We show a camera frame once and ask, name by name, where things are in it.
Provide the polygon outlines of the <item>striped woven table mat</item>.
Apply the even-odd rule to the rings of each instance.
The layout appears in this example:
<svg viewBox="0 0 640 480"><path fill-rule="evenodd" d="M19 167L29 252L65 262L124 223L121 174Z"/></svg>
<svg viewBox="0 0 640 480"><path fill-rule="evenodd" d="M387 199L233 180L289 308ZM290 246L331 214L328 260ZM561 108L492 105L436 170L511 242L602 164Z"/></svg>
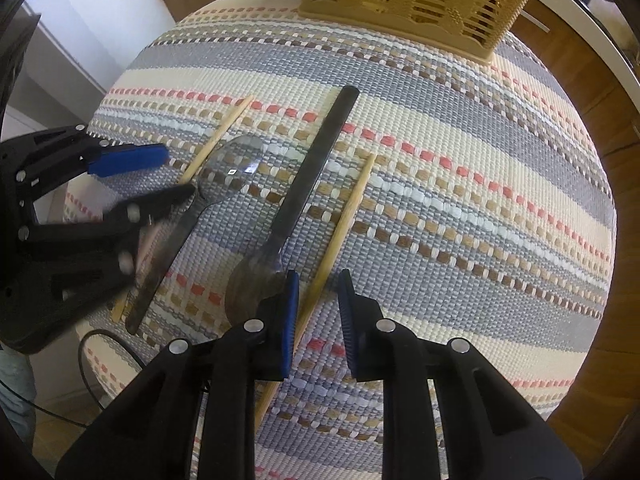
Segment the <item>striped woven table mat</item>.
<svg viewBox="0 0 640 480"><path fill-rule="evenodd" d="M518 38L488 65L344 24L306 20L299 0L216 0L144 48L89 129L155 142L148 174L83 178L65 218L173 184L222 118L265 143L256 176L202 215L137 333L101 308L77 326L84 356L116 396L169 341L228 330L228 278L268 237L341 88L358 100L282 261L317 272L367 159L374 162L337 258L360 294L419 337L474 344L541 415L574 382L611 287L616 212L590 135L561 86Z"/></svg>

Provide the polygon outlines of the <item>metal spoon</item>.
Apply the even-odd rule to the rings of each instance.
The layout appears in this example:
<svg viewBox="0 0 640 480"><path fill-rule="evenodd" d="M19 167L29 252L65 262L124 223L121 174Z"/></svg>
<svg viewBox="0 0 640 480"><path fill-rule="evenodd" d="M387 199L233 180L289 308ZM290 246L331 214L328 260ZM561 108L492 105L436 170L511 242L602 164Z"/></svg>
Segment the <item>metal spoon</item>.
<svg viewBox="0 0 640 480"><path fill-rule="evenodd" d="M221 204L250 182L266 144L258 136L243 134L214 148L202 170L194 179L194 195L189 207L178 217L175 225L152 255L151 265L139 287L134 303L126 316L126 330L137 333L146 312L162 284L171 263L198 224L198 219L209 208Z"/></svg>

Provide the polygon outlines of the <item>black handled spoon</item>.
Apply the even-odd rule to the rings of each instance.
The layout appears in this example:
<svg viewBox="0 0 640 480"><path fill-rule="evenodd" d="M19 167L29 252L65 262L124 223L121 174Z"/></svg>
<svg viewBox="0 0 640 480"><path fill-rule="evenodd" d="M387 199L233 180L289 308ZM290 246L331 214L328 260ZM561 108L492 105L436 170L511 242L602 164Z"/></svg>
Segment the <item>black handled spoon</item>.
<svg viewBox="0 0 640 480"><path fill-rule="evenodd" d="M359 90L354 86L345 86L338 92L271 221L265 243L243 257L232 271L224 294L224 313L230 324L238 325L252 318L258 304L281 289L284 275L281 252L358 96Z"/></svg>

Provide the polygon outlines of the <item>wooden chopstick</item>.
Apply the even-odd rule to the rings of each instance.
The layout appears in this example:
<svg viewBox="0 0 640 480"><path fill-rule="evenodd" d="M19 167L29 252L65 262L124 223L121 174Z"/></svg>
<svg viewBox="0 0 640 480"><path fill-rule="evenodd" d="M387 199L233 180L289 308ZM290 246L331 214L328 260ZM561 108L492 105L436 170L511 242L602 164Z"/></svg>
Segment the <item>wooden chopstick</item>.
<svg viewBox="0 0 640 480"><path fill-rule="evenodd" d="M239 119L244 110L246 110L247 107L252 104L254 99L254 96L246 96L233 110L230 110L230 112L226 116L224 116L224 119L222 120L218 128L209 136L209 139L194 155L192 160L189 162L189 165L186 166L186 169L183 170L182 175L177 181L178 184L187 184L193 180L194 176L203 167L204 162L206 162L206 160L209 158L209 155L212 154L212 151L214 150L216 144L224 137L231 126ZM153 223L153 225L150 226L149 229L145 232L144 237L142 238L142 245L139 252L137 270L141 269L142 264L149 257L149 253L151 251L155 237L157 237L157 233L160 232L161 228L162 226L159 223ZM127 307L127 297L128 292L123 292L115 301L114 308L111 312L111 318L113 322L117 323L122 318L122 314L125 312Z"/></svg>
<svg viewBox="0 0 640 480"><path fill-rule="evenodd" d="M341 251L350 228L352 227L352 222L354 222L355 214L363 198L363 192L368 183L374 160L375 155L370 155L363 164L359 177L352 187L352 192L350 192L348 200L342 209L340 218L337 221L337 225L329 241L329 245L326 248L326 252L318 266L318 270L316 274L314 274L314 279L311 281L305 292L302 306L300 307L297 315L295 337L291 344L292 355L295 354L299 343L302 341L307 325L311 319L311 315L317 307L322 295L322 290L324 289L324 286L326 286L326 282L328 281L337 256ZM262 420L268 412L271 402L278 392L280 382L267 382L262 395L256 403L254 417L254 429L256 434L262 424Z"/></svg>

